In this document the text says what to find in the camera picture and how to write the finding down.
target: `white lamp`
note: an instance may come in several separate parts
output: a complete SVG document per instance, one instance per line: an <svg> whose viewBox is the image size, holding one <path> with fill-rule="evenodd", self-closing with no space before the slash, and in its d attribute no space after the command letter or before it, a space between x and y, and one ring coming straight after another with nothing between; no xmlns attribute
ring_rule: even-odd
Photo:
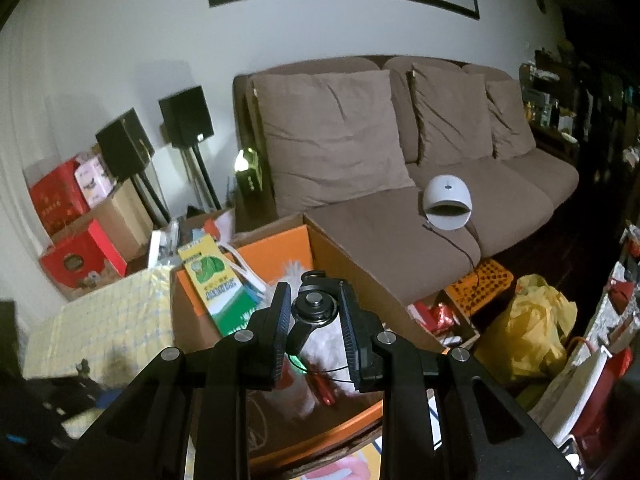
<svg viewBox="0 0 640 480"><path fill-rule="evenodd" d="M462 179L438 175L424 190L422 209L434 227L444 231L460 229L471 216L471 194Z"/></svg>
<svg viewBox="0 0 640 480"><path fill-rule="evenodd" d="M262 190L262 170L258 159L258 152L253 148L240 150L234 165L236 180L242 196L248 198L252 194L259 194Z"/></svg>

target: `yellow plastic bag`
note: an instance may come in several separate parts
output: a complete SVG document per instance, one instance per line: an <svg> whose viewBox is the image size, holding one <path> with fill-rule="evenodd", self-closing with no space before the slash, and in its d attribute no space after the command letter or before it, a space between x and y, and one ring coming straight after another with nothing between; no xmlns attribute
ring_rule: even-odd
<svg viewBox="0 0 640 480"><path fill-rule="evenodd" d="M555 377L566 363L562 343L577 308L542 276L516 283L516 295L476 344L474 355L503 386L524 378Z"/></svg>

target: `red object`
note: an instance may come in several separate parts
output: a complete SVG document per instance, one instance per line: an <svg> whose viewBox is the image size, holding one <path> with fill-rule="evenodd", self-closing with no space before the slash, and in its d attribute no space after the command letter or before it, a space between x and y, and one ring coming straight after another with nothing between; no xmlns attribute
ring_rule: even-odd
<svg viewBox="0 0 640 480"><path fill-rule="evenodd" d="M64 238L40 257L42 266L56 282L69 288L97 285L108 263L124 276L127 263L113 246L97 220Z"/></svg>
<svg viewBox="0 0 640 480"><path fill-rule="evenodd" d="M218 226L211 218L204 222L202 228L204 232L211 235L214 240L220 240L220 229L218 229Z"/></svg>
<svg viewBox="0 0 640 480"><path fill-rule="evenodd" d="M46 174L29 190L33 206L49 235L89 212L74 175L79 166L75 159L70 159Z"/></svg>
<svg viewBox="0 0 640 480"><path fill-rule="evenodd" d="M597 467L612 447L612 431L606 413L607 400L616 381L626 373L632 361L633 354L629 348L607 361L591 397L572 429L571 433L590 467Z"/></svg>
<svg viewBox="0 0 640 480"><path fill-rule="evenodd" d="M414 307L422 318L422 325L433 335L446 332L456 323L452 309L445 303L429 308L422 300L418 300Z"/></svg>
<svg viewBox="0 0 640 480"><path fill-rule="evenodd" d="M629 236L626 248L634 258L640 258L640 242Z"/></svg>
<svg viewBox="0 0 640 480"><path fill-rule="evenodd" d="M335 404L334 390L329 384L330 380L330 378L319 374L306 374L306 383L311 388L316 399L322 402L325 406L333 406Z"/></svg>
<svg viewBox="0 0 640 480"><path fill-rule="evenodd" d="M607 288L613 307L616 309L616 312L621 315L634 294L633 282L619 282L611 278Z"/></svg>

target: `red bag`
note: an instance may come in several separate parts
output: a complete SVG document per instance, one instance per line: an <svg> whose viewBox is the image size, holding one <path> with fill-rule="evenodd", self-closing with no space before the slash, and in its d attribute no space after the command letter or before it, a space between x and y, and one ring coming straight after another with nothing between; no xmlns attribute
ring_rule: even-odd
<svg viewBox="0 0 640 480"><path fill-rule="evenodd" d="M50 247L40 263L70 300L123 277L127 263L97 220Z"/></svg>
<svg viewBox="0 0 640 480"><path fill-rule="evenodd" d="M629 348L614 355L605 364L598 383L587 401L571 433L574 435L584 461L596 468L613 446L612 427L607 416L607 401L616 381L633 361Z"/></svg>
<svg viewBox="0 0 640 480"><path fill-rule="evenodd" d="M609 292L609 299L613 304L613 308L616 309L619 316L622 316L622 313L625 311L626 306L629 304L629 301L634 294L633 282L618 281L611 278L609 280L609 285L607 285L607 290Z"/></svg>
<svg viewBox="0 0 640 480"><path fill-rule="evenodd" d="M422 318L422 326L433 335L440 335L456 324L452 309L445 303L428 307L422 300L418 300L414 307Z"/></svg>
<svg viewBox="0 0 640 480"><path fill-rule="evenodd" d="M89 212L74 174L79 166L72 158L46 174L29 190L31 201L49 236Z"/></svg>

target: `orange crate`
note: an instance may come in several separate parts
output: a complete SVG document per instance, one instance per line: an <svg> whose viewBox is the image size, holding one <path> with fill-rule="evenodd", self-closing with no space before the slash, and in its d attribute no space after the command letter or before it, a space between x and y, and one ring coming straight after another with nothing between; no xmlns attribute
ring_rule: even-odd
<svg viewBox="0 0 640 480"><path fill-rule="evenodd" d="M502 291L507 290L512 281L513 274L495 260L488 258L480 262L474 272L452 283L445 290L462 312L472 316Z"/></svg>

